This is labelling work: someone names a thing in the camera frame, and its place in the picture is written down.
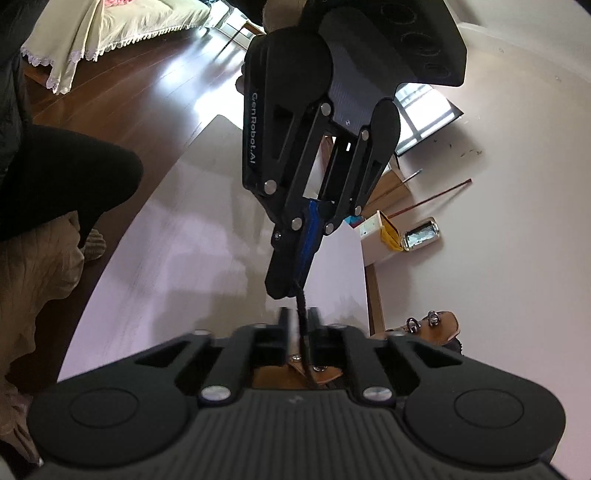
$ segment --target white bedsheet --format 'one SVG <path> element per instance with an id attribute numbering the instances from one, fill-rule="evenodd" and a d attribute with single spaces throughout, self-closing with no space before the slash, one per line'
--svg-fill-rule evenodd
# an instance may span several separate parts
<path id="1" fill-rule="evenodd" d="M 51 65 L 47 88 L 67 93 L 82 58 L 96 61 L 113 48 L 203 25 L 209 12 L 199 0 L 134 0 L 107 8 L 103 0 L 50 0 L 21 51 L 34 66 Z"/>
<path id="2" fill-rule="evenodd" d="M 99 55 L 162 33 L 202 25 L 209 10 L 199 0 L 133 0 L 105 8 Z"/>

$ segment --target wooden stick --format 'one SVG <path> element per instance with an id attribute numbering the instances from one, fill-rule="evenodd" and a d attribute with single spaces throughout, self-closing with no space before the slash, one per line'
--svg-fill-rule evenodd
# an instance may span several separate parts
<path id="1" fill-rule="evenodd" d="M 422 168 L 420 168 L 419 170 L 417 170 L 415 173 L 413 173 L 412 175 L 406 177 L 403 181 L 401 181 L 398 185 L 396 185 L 395 187 L 386 190 L 383 194 L 381 194 L 378 198 L 376 198 L 375 200 L 372 200 L 371 203 L 373 202 L 377 202 L 378 200 L 383 199 L 386 195 L 390 195 L 392 192 L 394 192 L 395 190 L 398 190 L 402 185 L 404 185 L 406 182 L 408 182 L 409 180 L 412 180 L 414 177 L 416 177 L 419 173 L 421 173 L 423 171 Z"/>
<path id="2" fill-rule="evenodd" d="M 445 195 L 446 193 L 449 193 L 452 190 L 456 190 L 460 187 L 463 187 L 464 185 L 468 185 L 469 183 L 472 183 L 472 179 L 467 179 L 466 181 L 463 181 L 462 183 L 458 183 L 457 185 L 455 185 L 454 187 L 452 187 L 450 189 L 447 189 L 443 192 L 433 195 L 432 197 L 429 197 L 427 200 L 423 200 L 422 202 L 415 203 L 414 205 L 411 205 L 410 207 L 406 207 L 405 209 L 402 209 L 399 212 L 393 213 L 392 215 L 388 215 L 388 218 L 394 218 L 398 215 L 402 215 L 403 213 L 406 213 L 409 210 L 412 210 L 413 208 L 419 207 L 427 202 L 430 202 L 431 200 L 435 200 L 437 197 L 440 197 L 441 195 Z"/>

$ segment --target metal buckle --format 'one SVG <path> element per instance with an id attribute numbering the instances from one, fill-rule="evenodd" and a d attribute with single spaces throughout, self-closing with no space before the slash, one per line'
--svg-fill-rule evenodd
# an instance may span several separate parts
<path id="1" fill-rule="evenodd" d="M 421 324 L 416 318 L 410 317 L 407 320 L 407 328 L 410 333 L 418 333 L 419 329 L 421 328 Z"/>
<path id="2" fill-rule="evenodd" d="M 434 310 L 431 310 L 429 313 L 427 313 L 427 320 L 429 321 L 429 326 L 431 327 L 436 327 L 441 323 L 441 317 Z"/>

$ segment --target circular button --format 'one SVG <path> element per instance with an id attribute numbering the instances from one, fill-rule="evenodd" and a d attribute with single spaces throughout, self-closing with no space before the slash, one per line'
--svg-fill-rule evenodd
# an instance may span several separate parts
<path id="1" fill-rule="evenodd" d="M 444 79 L 449 77 L 452 73 L 447 69 L 447 67 L 438 64 L 438 63 L 426 63 L 423 66 L 423 69 L 429 75 L 433 75 L 437 79 Z"/>
<path id="2" fill-rule="evenodd" d="M 92 429 L 121 425 L 134 416 L 138 399 L 118 388 L 100 388 L 84 392 L 70 406 L 72 418 Z"/>
<path id="3" fill-rule="evenodd" d="M 425 35 L 424 33 L 418 32 L 409 32 L 405 33 L 402 36 L 402 44 L 403 46 L 415 53 L 416 55 L 421 55 L 424 57 L 433 57 L 438 55 L 441 49 L 429 35 Z"/>
<path id="4" fill-rule="evenodd" d="M 411 8 L 401 4 L 383 4 L 382 15 L 397 25 L 410 25 L 417 19 Z"/>
<path id="5" fill-rule="evenodd" d="M 483 429 L 507 428 L 524 413 L 521 402 L 502 390 L 468 391 L 456 399 L 454 407 L 462 420 Z"/>

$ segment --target white tabletop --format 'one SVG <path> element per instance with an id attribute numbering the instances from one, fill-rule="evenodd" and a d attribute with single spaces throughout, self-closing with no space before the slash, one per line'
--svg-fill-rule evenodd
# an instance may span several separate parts
<path id="1" fill-rule="evenodd" d="M 241 149 L 242 131 L 217 116 L 167 174 L 105 268 L 60 380 L 196 329 L 228 336 L 295 308 L 266 294 L 272 223 L 242 187 Z M 305 292 L 324 324 L 368 333 L 361 242 L 347 224 L 324 238 Z"/>

